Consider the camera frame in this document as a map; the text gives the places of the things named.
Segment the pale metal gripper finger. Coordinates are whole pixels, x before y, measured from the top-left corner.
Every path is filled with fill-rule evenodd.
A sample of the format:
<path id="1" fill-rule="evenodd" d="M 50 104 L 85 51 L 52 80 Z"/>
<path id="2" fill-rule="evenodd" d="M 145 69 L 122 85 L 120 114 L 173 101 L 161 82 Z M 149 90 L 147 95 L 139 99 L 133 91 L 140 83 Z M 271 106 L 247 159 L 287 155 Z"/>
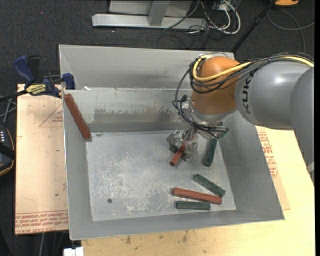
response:
<path id="1" fill-rule="evenodd" d="M 189 161 L 197 154 L 198 143 L 196 141 L 187 141 L 184 143 L 184 147 L 185 149 L 182 154 L 182 159 L 184 161 Z"/>
<path id="2" fill-rule="evenodd" d="M 166 138 L 166 141 L 168 142 L 169 149 L 176 153 L 178 150 L 176 143 L 182 141 L 182 133 L 179 130 L 175 130 Z"/>

